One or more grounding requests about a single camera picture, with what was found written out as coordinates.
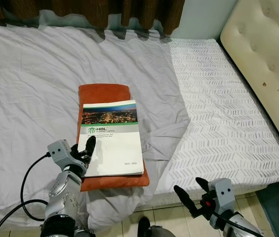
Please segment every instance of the headboard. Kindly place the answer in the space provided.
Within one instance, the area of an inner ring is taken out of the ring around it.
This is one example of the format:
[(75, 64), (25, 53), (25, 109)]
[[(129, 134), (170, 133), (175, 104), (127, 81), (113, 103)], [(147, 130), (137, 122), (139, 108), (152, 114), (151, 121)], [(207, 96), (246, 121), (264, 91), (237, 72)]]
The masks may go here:
[(279, 131), (279, 0), (239, 0), (221, 42)]

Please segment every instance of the logo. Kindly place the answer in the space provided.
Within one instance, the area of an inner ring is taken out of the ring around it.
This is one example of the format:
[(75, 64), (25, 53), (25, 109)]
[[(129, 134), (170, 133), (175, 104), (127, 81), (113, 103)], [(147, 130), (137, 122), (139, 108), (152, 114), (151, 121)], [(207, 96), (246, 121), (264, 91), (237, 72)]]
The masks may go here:
[(88, 133), (95, 133), (95, 127), (88, 128)]

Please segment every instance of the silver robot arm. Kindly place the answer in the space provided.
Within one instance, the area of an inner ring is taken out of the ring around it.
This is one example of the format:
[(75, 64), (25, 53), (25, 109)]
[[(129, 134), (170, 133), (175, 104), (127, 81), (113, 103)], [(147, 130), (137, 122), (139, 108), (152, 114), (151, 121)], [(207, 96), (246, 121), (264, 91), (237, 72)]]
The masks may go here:
[(77, 144), (72, 148), (66, 140), (59, 140), (48, 146), (53, 161), (61, 168), (49, 191), (49, 203), (45, 209), (45, 221), (41, 237), (48, 236), (89, 236), (77, 226), (81, 178), (85, 175), (95, 147), (91, 136), (83, 152)]
[(214, 229), (220, 229), (224, 237), (264, 237), (264, 233), (245, 220), (238, 212), (234, 213), (235, 194), (230, 179), (221, 178), (207, 182), (196, 178), (196, 182), (206, 191), (197, 209), (189, 195), (179, 186), (174, 190), (181, 202), (188, 208), (193, 218), (203, 215)]

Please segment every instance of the booklet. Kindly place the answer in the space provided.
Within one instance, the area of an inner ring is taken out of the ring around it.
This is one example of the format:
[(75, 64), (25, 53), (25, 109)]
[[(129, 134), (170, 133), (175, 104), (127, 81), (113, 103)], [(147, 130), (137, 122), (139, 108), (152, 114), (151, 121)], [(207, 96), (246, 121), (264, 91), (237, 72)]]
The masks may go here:
[(96, 145), (85, 177), (143, 174), (134, 100), (84, 104), (78, 150), (94, 135)]

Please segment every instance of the wall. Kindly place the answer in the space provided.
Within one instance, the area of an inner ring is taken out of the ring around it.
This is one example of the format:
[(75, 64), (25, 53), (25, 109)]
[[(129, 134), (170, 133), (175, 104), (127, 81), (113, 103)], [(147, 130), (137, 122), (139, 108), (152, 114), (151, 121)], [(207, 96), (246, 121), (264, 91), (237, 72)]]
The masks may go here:
[[(217, 39), (225, 22), (238, 0), (185, 0), (179, 28), (175, 29), (171, 37), (179, 39)], [(18, 21), (12, 14), (5, 12), (8, 19)], [(140, 29), (136, 18), (131, 18), (129, 26), (120, 25), (121, 15), (110, 15), (108, 29)], [(71, 14), (58, 17), (54, 12), (41, 10), (40, 16), (23, 21), (25, 24), (41, 26), (74, 26), (81, 28), (94, 28), (86, 18)], [(155, 20), (154, 29), (162, 31), (159, 21)]]

